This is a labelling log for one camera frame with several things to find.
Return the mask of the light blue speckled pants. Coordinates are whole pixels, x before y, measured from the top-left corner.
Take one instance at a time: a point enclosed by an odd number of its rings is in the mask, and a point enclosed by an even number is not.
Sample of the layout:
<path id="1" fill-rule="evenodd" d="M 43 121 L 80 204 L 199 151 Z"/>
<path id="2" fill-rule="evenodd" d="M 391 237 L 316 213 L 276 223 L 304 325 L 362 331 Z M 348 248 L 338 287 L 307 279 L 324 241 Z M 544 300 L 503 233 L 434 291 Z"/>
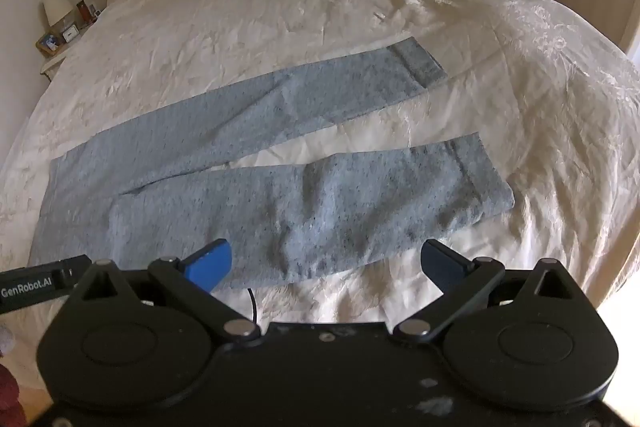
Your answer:
<path id="1" fill-rule="evenodd" d="M 100 132 L 52 162 L 29 260 L 86 255 L 137 269 L 227 239 L 228 285 L 270 286 L 355 269 L 500 215 L 513 192 L 477 134 L 238 166 L 445 78 L 407 39 L 233 83 Z"/>

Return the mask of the white embroidered bedspread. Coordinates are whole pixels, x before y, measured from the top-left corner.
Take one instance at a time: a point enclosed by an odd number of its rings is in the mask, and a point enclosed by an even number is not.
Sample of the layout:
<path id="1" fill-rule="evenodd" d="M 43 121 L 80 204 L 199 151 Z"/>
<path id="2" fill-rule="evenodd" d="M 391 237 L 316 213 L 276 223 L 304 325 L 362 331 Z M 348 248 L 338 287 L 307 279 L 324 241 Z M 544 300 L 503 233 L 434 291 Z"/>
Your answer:
<path id="1" fill-rule="evenodd" d="M 1 264 L 228 239 L 264 322 L 396 323 L 429 237 L 639 268 L 639 73 L 553 0 L 117 0 L 1 173 Z"/>

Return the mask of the left cream nightstand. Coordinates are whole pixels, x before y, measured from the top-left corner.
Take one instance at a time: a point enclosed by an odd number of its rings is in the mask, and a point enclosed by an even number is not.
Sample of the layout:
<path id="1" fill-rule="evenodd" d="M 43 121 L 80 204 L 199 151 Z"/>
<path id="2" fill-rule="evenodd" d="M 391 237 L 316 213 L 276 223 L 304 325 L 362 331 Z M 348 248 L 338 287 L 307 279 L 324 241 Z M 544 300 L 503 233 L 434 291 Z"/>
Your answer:
<path id="1" fill-rule="evenodd" d="M 76 46 L 89 27 L 98 20 L 101 11 L 96 7 L 96 5 L 94 3 L 90 3 L 88 5 L 88 9 L 93 21 L 91 23 L 86 23 L 81 28 L 76 28 L 72 40 L 66 41 L 64 38 L 61 38 L 61 45 L 56 50 L 55 54 L 44 60 L 40 68 L 40 74 L 46 77 L 49 82 L 53 81 L 53 78 L 65 61 L 67 54 L 70 53 L 70 49 L 73 46 Z"/>

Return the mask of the small white clock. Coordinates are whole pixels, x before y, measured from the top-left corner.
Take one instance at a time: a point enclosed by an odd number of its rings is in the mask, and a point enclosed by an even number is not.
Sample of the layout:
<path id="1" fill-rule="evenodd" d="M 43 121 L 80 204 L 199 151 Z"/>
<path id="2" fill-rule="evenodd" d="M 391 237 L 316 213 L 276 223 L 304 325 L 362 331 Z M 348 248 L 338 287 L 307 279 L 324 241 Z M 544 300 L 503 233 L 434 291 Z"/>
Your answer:
<path id="1" fill-rule="evenodd" d="M 71 23 L 61 31 L 61 37 L 66 44 L 71 43 L 80 36 L 80 30 L 75 23 Z"/>

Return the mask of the white table lamp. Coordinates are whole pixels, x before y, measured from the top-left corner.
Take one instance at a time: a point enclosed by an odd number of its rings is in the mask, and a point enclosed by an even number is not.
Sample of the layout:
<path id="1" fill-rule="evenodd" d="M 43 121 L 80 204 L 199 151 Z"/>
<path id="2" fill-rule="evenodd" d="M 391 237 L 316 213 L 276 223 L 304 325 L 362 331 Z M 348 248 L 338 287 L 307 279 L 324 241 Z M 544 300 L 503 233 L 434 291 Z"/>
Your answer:
<path id="1" fill-rule="evenodd" d="M 73 12 L 74 6 L 70 3 L 70 0 L 43 0 L 43 9 L 49 25 L 54 27 Z"/>

